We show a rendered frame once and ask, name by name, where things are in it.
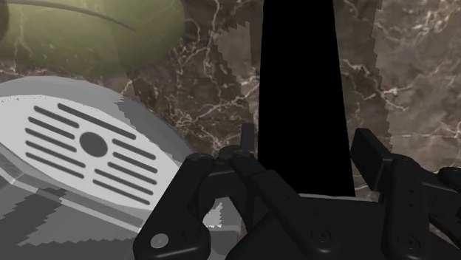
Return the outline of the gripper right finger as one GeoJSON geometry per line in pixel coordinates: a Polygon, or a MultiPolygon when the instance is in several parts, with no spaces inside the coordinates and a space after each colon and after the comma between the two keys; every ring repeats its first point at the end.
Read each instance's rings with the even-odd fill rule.
{"type": "Polygon", "coordinates": [[[350,157],[385,205],[381,250],[386,260],[461,260],[461,182],[441,178],[412,158],[393,154],[369,129],[356,129],[350,157]]]}

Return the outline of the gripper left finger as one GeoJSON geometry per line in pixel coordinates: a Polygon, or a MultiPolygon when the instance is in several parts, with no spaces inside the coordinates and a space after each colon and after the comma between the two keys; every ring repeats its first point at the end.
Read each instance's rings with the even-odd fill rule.
{"type": "Polygon", "coordinates": [[[211,235],[202,220],[226,196],[247,234],[225,260],[339,260],[335,231],[253,152],[254,126],[246,123],[240,144],[217,158],[188,156],[134,240],[134,260],[208,260],[211,235]]]}

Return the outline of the tall black block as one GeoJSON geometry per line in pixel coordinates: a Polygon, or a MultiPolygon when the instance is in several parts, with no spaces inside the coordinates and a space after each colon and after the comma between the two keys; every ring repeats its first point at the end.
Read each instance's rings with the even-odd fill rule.
{"type": "Polygon", "coordinates": [[[302,194],[354,196],[333,0],[264,0],[259,161],[302,194]]]}

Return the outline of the green round object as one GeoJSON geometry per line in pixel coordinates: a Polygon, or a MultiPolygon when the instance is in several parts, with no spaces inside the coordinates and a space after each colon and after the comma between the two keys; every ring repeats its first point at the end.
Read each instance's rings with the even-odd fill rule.
{"type": "Polygon", "coordinates": [[[0,59],[111,75],[162,59],[184,29],[181,0],[0,0],[0,59]]]}

